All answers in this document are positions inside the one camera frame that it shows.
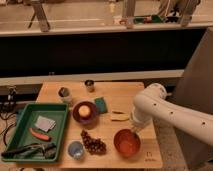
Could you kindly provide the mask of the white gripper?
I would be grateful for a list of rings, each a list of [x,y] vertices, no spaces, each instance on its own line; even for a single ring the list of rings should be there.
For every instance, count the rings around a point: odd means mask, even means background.
[[[142,129],[144,129],[147,126],[147,122],[140,122],[138,121],[134,115],[130,116],[130,121],[131,121],[131,131],[133,133],[139,133]]]

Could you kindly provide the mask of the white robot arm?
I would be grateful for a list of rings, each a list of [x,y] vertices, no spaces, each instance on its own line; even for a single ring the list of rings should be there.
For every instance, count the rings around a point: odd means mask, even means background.
[[[159,83],[138,92],[131,113],[134,126],[144,128],[154,116],[213,146],[213,115],[170,103],[166,97],[167,91]]]

